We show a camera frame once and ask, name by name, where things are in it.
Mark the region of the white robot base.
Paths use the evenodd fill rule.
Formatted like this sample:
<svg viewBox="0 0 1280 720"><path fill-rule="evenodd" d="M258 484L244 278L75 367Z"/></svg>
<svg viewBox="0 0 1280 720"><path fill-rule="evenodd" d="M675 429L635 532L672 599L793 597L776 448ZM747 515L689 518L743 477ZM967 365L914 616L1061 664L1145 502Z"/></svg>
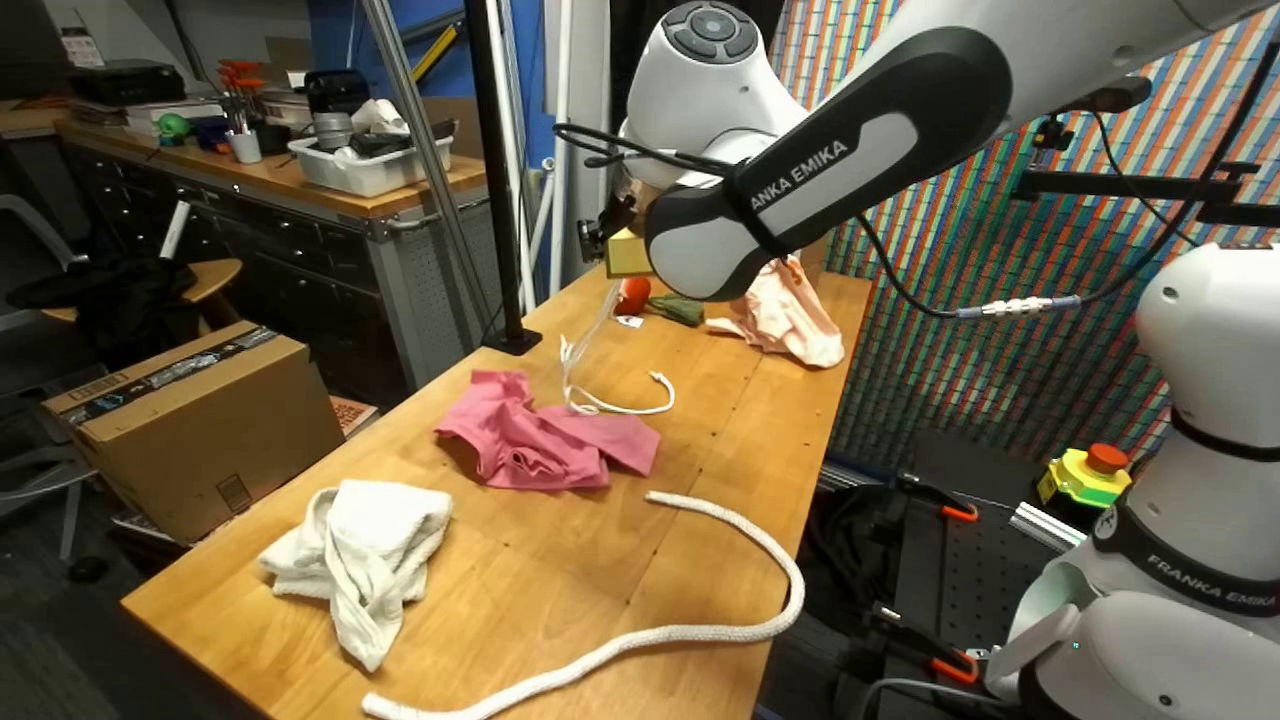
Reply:
<svg viewBox="0 0 1280 720"><path fill-rule="evenodd" d="M1167 261L1134 337L1167 434L1024 586L984 686L1020 720L1280 720L1280 249Z"/></svg>

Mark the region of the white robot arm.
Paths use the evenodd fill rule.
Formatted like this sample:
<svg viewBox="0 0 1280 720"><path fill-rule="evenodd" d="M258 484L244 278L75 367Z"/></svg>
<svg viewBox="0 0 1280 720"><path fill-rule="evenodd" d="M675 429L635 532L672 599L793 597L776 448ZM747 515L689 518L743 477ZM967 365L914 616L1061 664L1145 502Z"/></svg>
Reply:
<svg viewBox="0 0 1280 720"><path fill-rule="evenodd" d="M641 52L624 136L656 187L656 275L736 301L762 262L976 156L997 133L1276 0L903 0L852 70L800 105L726 0L681 0Z"/></svg>

